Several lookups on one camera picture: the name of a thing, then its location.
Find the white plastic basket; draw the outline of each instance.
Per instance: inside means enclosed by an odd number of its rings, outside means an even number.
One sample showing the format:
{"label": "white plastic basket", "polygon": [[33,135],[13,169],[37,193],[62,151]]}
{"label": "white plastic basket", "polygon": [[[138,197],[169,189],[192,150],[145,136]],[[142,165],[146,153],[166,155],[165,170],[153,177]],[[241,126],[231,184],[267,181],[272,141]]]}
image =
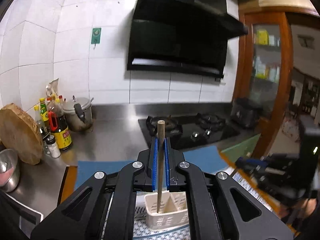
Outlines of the white plastic basket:
{"label": "white plastic basket", "polygon": [[163,191],[160,212],[157,213],[157,193],[144,196],[147,226],[152,230],[182,226],[189,223],[185,192]]}

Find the wooden stick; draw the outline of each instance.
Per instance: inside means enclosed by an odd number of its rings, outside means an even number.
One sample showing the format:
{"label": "wooden stick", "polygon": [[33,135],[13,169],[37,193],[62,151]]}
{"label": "wooden stick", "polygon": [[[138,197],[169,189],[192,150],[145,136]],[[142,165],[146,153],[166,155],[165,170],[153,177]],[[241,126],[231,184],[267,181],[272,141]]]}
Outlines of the wooden stick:
{"label": "wooden stick", "polygon": [[159,120],[158,123],[158,199],[157,199],[157,213],[160,211],[161,196],[162,196],[162,175],[164,162],[164,132],[165,121]]}

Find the green panel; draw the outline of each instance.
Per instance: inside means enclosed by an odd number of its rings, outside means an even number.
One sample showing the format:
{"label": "green panel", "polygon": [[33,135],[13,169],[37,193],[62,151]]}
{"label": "green panel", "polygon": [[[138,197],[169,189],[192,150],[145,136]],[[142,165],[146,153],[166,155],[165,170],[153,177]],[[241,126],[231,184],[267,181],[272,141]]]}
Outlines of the green panel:
{"label": "green panel", "polygon": [[237,145],[234,145],[230,148],[224,149],[221,151],[231,162],[235,162],[239,157],[246,156],[248,152],[252,153],[260,134],[257,134]]}
{"label": "green panel", "polygon": [[100,43],[101,28],[93,28],[91,36],[91,44]]}

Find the red bottle handle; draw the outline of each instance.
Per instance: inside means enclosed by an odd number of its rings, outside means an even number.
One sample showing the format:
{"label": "red bottle handle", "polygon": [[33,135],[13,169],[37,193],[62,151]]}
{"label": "red bottle handle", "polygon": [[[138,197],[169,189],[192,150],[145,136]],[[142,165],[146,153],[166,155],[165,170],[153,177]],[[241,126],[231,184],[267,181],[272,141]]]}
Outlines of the red bottle handle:
{"label": "red bottle handle", "polygon": [[48,112],[48,117],[49,117],[49,124],[50,124],[50,130],[53,132],[58,128],[58,120],[57,120],[57,115],[55,112],[49,111]]}

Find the pot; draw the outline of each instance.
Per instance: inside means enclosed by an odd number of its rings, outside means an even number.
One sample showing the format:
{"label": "pot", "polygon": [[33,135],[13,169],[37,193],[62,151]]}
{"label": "pot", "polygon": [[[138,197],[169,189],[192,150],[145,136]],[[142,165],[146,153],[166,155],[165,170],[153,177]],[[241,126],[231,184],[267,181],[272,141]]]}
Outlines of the pot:
{"label": "pot", "polygon": [[5,149],[0,152],[0,189],[13,191],[20,179],[18,154],[15,150]]}
{"label": "pot", "polygon": [[63,112],[71,131],[80,132],[92,126],[92,100],[73,96],[73,100],[63,103]]}

